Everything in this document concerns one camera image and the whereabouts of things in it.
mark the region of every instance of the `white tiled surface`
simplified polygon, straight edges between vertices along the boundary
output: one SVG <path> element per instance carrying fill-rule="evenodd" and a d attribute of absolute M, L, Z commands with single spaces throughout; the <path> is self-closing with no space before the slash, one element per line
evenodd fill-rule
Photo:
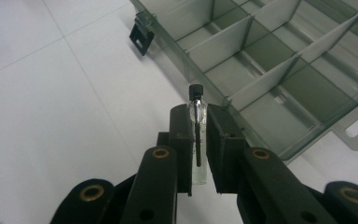
<path fill-rule="evenodd" d="M 168 131 L 187 84 L 139 56 L 134 15 L 125 0 L 0 1 L 0 223 L 49 223 L 76 184 L 119 183 Z M 331 134 L 289 167 L 318 190 L 358 183 L 358 152 Z M 178 196 L 178 223 L 241 223 L 235 201 L 210 181 Z"/>

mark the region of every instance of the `small clear vial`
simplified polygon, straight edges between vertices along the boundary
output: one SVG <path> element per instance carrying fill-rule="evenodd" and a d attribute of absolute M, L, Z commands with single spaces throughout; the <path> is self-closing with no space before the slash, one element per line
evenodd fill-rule
<path fill-rule="evenodd" d="M 191 85 L 189 88 L 190 102 L 187 105 L 187 111 L 191 119 L 191 126 L 195 141 L 193 143 L 193 169 L 192 169 L 192 183 L 193 185 L 206 184 L 206 168 L 207 168 L 207 157 L 206 157 L 206 111 L 207 105 L 202 102 L 203 88 L 201 85 Z M 197 155 L 197 144 L 196 144 L 196 128 L 197 123 L 200 127 L 200 154 Z"/>

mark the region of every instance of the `brass ring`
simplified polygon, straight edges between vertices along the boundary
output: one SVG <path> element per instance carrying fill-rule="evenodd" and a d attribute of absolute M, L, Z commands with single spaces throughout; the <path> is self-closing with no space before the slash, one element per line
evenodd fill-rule
<path fill-rule="evenodd" d="M 358 204 L 358 198 L 354 197 L 352 194 L 355 194 L 358 197 L 358 190 L 357 189 L 353 189 L 350 187 L 342 187 L 341 189 L 339 189 L 339 193 L 348 201 L 352 202 L 352 203 L 357 203 Z"/>
<path fill-rule="evenodd" d="M 264 149 L 254 149 L 252 151 L 252 154 L 254 157 L 260 159 L 260 160 L 268 160 L 269 159 L 269 153 Z"/>
<path fill-rule="evenodd" d="M 101 185 L 90 185 L 81 190 L 80 199 L 84 202 L 92 202 L 103 196 L 103 192 L 104 189 Z"/>
<path fill-rule="evenodd" d="M 158 159 L 166 158 L 170 155 L 170 152 L 165 148 L 158 148 L 153 150 L 153 156 Z"/>

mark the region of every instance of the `black latch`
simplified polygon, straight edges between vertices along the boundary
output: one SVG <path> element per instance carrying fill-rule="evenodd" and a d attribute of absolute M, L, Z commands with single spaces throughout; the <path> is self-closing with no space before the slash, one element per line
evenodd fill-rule
<path fill-rule="evenodd" d="M 142 32 L 139 25 L 137 24 L 137 20 L 135 20 L 135 24 L 133 25 L 130 34 L 130 39 L 135 45 L 135 47 L 139 50 L 139 52 L 141 52 L 142 56 L 145 56 L 150 44 L 152 43 L 153 38 L 153 32 Z"/>

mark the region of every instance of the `black cap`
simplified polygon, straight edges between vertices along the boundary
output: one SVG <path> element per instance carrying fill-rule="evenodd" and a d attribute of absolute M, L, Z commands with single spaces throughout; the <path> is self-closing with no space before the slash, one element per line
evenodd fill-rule
<path fill-rule="evenodd" d="M 203 86 L 200 84 L 193 84 L 188 88 L 188 96 L 190 101 L 200 100 L 203 94 Z"/>

